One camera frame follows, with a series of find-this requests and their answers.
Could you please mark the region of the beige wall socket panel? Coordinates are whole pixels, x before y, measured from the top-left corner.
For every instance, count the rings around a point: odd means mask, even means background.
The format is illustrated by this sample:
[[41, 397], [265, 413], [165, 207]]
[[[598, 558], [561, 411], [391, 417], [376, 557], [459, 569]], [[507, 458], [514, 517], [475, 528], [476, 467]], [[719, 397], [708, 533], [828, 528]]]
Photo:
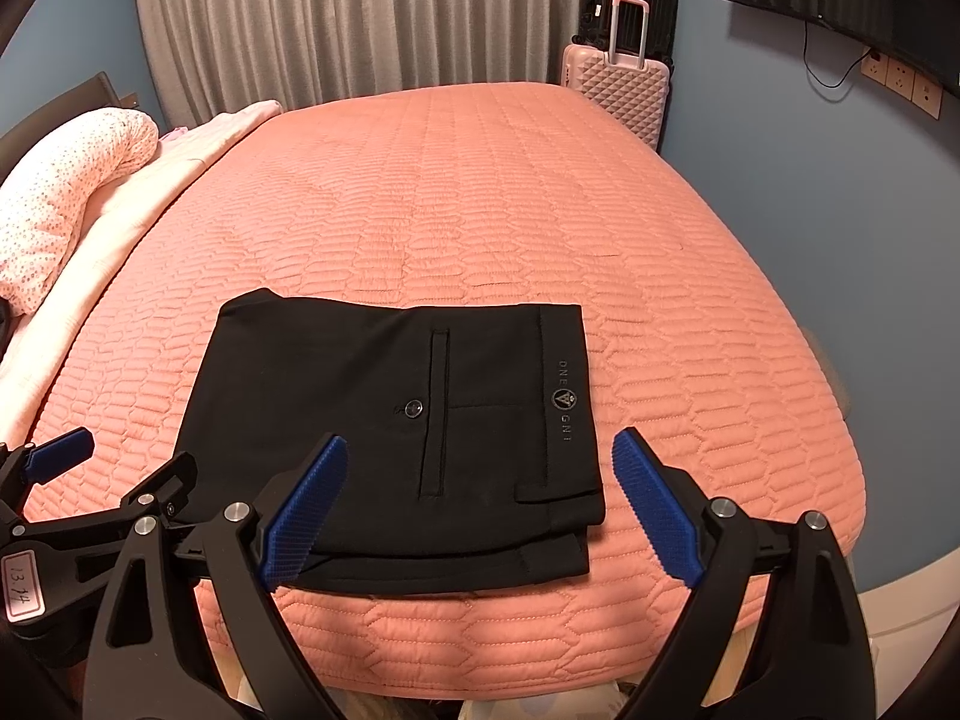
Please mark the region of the beige wall socket panel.
[[862, 75], [885, 86], [901, 98], [908, 99], [929, 117], [939, 121], [944, 98], [944, 91], [939, 83], [900, 60], [890, 59], [875, 50], [867, 52], [859, 66]]

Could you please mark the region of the dark bed headboard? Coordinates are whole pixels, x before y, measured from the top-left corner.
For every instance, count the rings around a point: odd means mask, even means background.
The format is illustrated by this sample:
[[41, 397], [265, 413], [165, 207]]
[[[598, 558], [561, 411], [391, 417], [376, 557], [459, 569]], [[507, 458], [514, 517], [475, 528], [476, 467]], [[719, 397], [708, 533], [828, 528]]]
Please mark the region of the dark bed headboard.
[[13, 171], [21, 158], [42, 140], [76, 115], [85, 114], [88, 110], [99, 107], [139, 107], [137, 94], [119, 98], [114, 86], [104, 71], [98, 71], [83, 83], [67, 89], [57, 98], [50, 99], [39, 109], [18, 122], [0, 138], [0, 182], [3, 182]]

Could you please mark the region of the pink dotted pillow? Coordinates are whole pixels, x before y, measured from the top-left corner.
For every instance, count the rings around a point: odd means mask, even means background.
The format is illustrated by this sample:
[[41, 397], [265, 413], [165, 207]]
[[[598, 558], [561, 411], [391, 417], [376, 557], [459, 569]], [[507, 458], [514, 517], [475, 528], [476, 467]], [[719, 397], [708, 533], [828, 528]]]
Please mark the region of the pink dotted pillow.
[[41, 138], [2, 184], [2, 299], [36, 312], [78, 244], [86, 204], [101, 185], [148, 163], [160, 141], [141, 110], [101, 107]]

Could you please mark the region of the pink hardshell suitcase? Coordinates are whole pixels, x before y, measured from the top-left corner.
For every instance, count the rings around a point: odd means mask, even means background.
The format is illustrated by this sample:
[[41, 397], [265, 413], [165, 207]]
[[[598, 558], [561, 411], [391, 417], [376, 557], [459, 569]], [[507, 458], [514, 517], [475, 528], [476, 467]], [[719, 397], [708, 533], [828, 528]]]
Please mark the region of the pink hardshell suitcase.
[[[624, 4], [641, 12], [636, 55], [617, 50]], [[646, 0], [612, 0], [608, 48], [568, 44], [563, 52], [562, 85], [601, 106], [641, 142], [658, 151], [669, 98], [670, 70], [661, 60], [646, 57], [647, 21]]]

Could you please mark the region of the grey pleated curtain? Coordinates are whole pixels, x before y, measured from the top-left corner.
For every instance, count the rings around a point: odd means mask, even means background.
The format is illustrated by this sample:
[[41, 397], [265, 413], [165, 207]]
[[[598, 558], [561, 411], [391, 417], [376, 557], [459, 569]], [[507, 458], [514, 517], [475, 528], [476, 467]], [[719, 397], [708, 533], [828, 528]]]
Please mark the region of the grey pleated curtain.
[[579, 0], [137, 0], [174, 125], [423, 86], [553, 82]]

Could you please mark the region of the pink quilted bed cover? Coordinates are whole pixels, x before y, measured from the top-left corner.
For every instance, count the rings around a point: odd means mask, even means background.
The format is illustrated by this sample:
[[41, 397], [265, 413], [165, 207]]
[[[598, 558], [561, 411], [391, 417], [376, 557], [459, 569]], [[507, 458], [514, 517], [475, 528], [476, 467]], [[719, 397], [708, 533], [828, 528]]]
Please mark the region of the pink quilted bed cover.
[[640, 431], [755, 517], [866, 520], [814, 353], [695, 190], [556, 86], [469, 85], [224, 117], [99, 193], [124, 227], [25, 414], [93, 457], [34, 520], [116, 505], [179, 452], [184, 522], [327, 433], [347, 483], [278, 595], [324, 683], [501, 699], [639, 673], [685, 601], [612, 472]]

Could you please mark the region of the black pants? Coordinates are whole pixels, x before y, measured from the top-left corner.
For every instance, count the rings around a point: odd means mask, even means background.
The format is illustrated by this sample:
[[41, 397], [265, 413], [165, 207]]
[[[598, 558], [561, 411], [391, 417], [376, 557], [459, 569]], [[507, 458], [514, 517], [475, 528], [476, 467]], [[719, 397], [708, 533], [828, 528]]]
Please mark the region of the black pants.
[[589, 569], [605, 502], [577, 305], [231, 299], [176, 440], [199, 467], [182, 522], [254, 499], [329, 434], [347, 474], [298, 589], [439, 595]]

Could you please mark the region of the grey upholstered stool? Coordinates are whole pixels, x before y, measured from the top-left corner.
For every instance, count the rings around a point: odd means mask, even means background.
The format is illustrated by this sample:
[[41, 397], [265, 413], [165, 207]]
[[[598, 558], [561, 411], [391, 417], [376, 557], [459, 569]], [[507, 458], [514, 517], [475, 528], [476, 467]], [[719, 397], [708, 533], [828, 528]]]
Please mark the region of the grey upholstered stool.
[[807, 327], [800, 327], [800, 331], [802, 335], [804, 335], [805, 341], [807, 341], [812, 353], [814, 353], [823, 377], [825, 377], [825, 380], [832, 389], [832, 394], [833, 397], [835, 397], [839, 411], [841, 411], [841, 416], [843, 416], [844, 419], [848, 419], [851, 413], [850, 390], [844, 385], [838, 369], [836, 369], [830, 356], [828, 356], [827, 349], [825, 349], [825, 346], [823, 346], [822, 341], [818, 339], [817, 335]]

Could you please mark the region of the light pink folded blanket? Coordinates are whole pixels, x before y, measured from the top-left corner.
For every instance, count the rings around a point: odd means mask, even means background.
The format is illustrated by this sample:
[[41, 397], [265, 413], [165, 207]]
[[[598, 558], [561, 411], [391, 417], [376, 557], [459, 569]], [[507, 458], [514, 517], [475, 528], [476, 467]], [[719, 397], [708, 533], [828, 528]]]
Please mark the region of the light pink folded blanket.
[[47, 387], [110, 280], [163, 211], [229, 148], [281, 114], [274, 99], [164, 135], [139, 171], [101, 185], [86, 204], [78, 244], [36, 312], [14, 316], [2, 358], [2, 440], [25, 440]]

